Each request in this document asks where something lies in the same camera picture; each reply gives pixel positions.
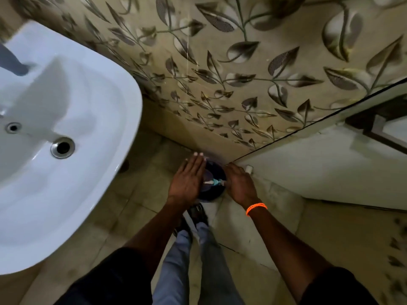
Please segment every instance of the drain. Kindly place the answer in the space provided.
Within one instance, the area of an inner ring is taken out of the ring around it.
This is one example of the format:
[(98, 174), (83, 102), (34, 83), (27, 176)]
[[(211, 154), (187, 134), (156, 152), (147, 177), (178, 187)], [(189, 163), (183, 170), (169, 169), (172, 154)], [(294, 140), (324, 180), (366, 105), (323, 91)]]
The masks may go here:
[(58, 159), (64, 159), (71, 156), (75, 151), (75, 143), (71, 138), (61, 137), (51, 145), (51, 154)]
[(12, 123), (8, 123), (8, 124), (6, 125), (5, 130), (6, 130), (6, 132), (8, 132), (9, 134), (17, 134), (17, 133), (20, 131), (21, 127), (22, 127), (22, 126), (21, 126), (20, 123), (12, 122)]

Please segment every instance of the jeans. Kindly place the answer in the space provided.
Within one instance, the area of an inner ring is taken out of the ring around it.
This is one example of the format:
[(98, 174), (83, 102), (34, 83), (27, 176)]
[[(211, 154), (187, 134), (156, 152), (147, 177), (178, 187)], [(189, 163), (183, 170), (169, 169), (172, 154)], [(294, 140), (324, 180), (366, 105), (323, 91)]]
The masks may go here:
[[(244, 305), (227, 267), (222, 249), (209, 227), (197, 224), (202, 259), (201, 295), (198, 305)], [(192, 240), (183, 230), (165, 257), (153, 294), (153, 305), (189, 304), (189, 253)]]

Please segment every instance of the forearm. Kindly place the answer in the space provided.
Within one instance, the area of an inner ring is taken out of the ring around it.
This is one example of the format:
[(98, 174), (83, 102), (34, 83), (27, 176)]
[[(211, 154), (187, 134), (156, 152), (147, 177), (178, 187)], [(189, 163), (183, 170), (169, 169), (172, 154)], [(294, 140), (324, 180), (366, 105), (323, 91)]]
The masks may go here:
[(265, 208), (254, 208), (249, 214), (272, 260), (298, 303), (308, 285), (332, 265), (288, 231)]
[(124, 245), (140, 253), (151, 278), (184, 211), (180, 204), (167, 201), (161, 211)]

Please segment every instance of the foot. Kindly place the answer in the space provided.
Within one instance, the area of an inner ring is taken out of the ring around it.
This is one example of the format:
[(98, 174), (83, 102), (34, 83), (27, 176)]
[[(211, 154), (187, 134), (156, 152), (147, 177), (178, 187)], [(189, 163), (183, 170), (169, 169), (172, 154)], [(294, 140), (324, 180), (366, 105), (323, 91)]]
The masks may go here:
[(173, 235), (175, 235), (176, 237), (178, 236), (178, 233), (185, 230), (186, 232), (188, 232), (188, 235), (191, 239), (191, 241), (193, 240), (192, 237), (192, 231), (191, 228), (189, 227), (188, 223), (186, 222), (184, 216), (181, 217), (181, 222), (180, 224), (175, 228), (175, 230), (173, 231)]
[(208, 217), (201, 203), (191, 206), (188, 210), (188, 214), (189, 216), (191, 216), (191, 219), (194, 222), (195, 227), (199, 222), (203, 222), (205, 225), (209, 226)]

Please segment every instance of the person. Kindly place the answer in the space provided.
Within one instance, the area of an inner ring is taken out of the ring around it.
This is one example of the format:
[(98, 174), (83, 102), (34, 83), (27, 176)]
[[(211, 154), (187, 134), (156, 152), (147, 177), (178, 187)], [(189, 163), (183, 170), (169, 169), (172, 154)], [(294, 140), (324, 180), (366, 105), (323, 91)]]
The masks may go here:
[[(209, 229), (202, 206), (195, 204), (205, 165), (202, 153), (194, 153), (183, 162), (172, 180), (162, 210), (122, 248), (74, 282), (55, 305), (188, 304), (192, 233), (183, 218), (186, 210), (199, 235), (202, 279), (198, 304), (245, 304)], [(224, 169), (227, 192), (236, 203), (244, 210), (261, 203), (250, 175), (243, 168), (228, 164)], [(297, 303), (377, 304), (351, 272), (333, 266), (289, 232), (264, 207), (255, 207), (248, 215)], [(163, 261), (152, 295), (150, 282), (173, 230), (176, 241)]]

